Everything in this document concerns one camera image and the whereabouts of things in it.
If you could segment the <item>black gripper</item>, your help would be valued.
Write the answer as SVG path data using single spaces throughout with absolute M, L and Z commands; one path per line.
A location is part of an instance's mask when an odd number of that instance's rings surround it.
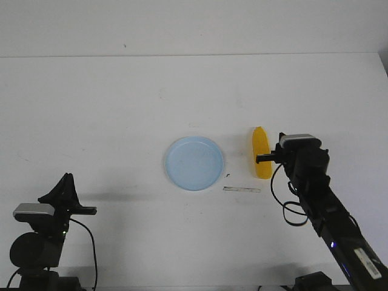
M 48 194 L 38 198 L 38 202 L 41 204 L 50 204 L 56 206 L 62 198 L 62 194 L 65 190 L 65 184 L 67 180 L 69 204 L 71 207 L 57 207 L 54 212 L 54 235 L 57 239 L 65 239 L 69 232 L 70 221 L 78 224 L 91 233 L 90 229 L 83 223 L 72 218 L 73 215 L 88 215 L 93 216 L 97 214 L 96 207 L 84 207 L 81 205 L 76 192 L 75 181 L 72 173 L 65 173 L 59 180 L 57 185 L 48 192 Z
M 256 163 L 275 161 L 282 164 L 295 194 L 324 192 L 329 188 L 327 168 L 329 151 L 305 144 L 291 149 L 276 145 L 275 154 L 256 156 Z

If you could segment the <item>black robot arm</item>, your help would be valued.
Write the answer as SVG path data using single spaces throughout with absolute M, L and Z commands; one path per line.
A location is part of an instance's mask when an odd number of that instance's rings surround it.
M 320 141 L 276 145 L 256 163 L 273 161 L 284 168 L 302 215 L 323 239 L 353 290 L 387 290 L 387 267 L 363 237 L 355 218 L 331 190 L 329 154 Z
M 10 248 L 10 261 L 21 280 L 16 290 L 84 290 L 76 276 L 60 276 L 59 266 L 70 222 L 90 229 L 73 215 L 95 215 L 96 207 L 82 206 L 74 177 L 65 173 L 48 194 L 35 203 L 21 203 L 13 211 L 18 222 L 27 223 L 31 232 L 19 236 Z

